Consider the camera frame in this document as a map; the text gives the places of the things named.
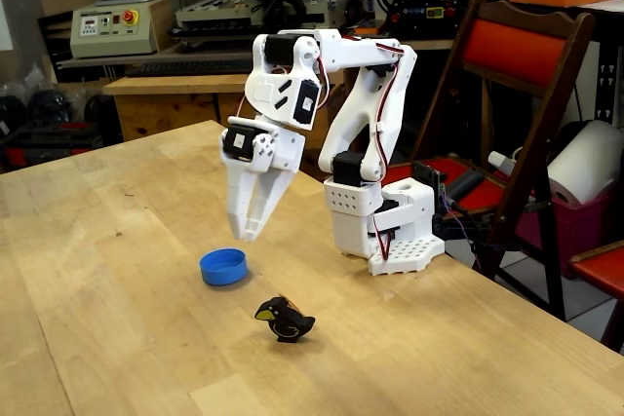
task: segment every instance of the red chair seat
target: red chair seat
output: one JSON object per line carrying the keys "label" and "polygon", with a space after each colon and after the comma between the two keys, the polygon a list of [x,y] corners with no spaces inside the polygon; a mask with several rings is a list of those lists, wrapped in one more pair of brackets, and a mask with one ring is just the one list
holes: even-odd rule
{"label": "red chair seat", "polygon": [[[440,158],[423,161],[425,165],[447,175],[446,185],[456,180],[461,174],[469,170],[467,165],[453,158]],[[411,165],[388,168],[388,173],[383,179],[383,185],[397,180],[411,177]],[[461,199],[461,205],[469,211],[491,210],[496,208],[503,196],[503,188],[489,179],[479,184],[470,194]]]}
{"label": "red chair seat", "polygon": [[624,246],[572,262],[570,267],[587,283],[618,299],[624,299]]}

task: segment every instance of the control panel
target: control panel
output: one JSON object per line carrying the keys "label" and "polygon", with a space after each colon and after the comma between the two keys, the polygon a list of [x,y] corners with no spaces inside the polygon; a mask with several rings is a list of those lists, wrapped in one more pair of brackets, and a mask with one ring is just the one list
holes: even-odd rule
{"label": "control panel", "polygon": [[137,34],[139,14],[136,10],[116,10],[82,14],[80,35]]}
{"label": "control panel", "polygon": [[173,24],[169,0],[92,5],[74,12],[74,58],[151,54],[167,49]]}

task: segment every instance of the paper towel roll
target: paper towel roll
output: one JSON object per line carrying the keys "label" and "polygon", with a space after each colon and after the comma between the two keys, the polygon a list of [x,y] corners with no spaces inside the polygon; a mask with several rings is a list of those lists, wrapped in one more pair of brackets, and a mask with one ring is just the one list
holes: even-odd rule
{"label": "paper towel roll", "polygon": [[620,173],[624,134],[603,121],[592,121],[548,166],[553,197],[583,205],[600,196]]}

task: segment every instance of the pink container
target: pink container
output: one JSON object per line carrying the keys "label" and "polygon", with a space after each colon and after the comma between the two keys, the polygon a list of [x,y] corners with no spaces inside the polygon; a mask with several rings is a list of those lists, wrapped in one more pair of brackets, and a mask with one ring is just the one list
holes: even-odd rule
{"label": "pink container", "polygon": [[[557,239],[559,262],[562,273],[574,278],[567,262],[577,253],[604,246],[611,241],[611,226],[615,215],[615,192],[611,192],[580,207],[571,207],[555,199],[555,218],[557,219]],[[541,248],[537,213],[524,213],[516,226],[516,234]]]}

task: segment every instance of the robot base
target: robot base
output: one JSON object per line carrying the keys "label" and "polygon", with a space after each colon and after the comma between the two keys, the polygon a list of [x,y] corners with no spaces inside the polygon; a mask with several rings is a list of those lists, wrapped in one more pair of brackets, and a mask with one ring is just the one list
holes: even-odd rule
{"label": "robot base", "polygon": [[430,235],[417,241],[393,241],[390,256],[383,260],[381,252],[369,260],[369,273],[373,276],[391,273],[419,272],[429,265],[436,255],[445,253],[445,242]]}

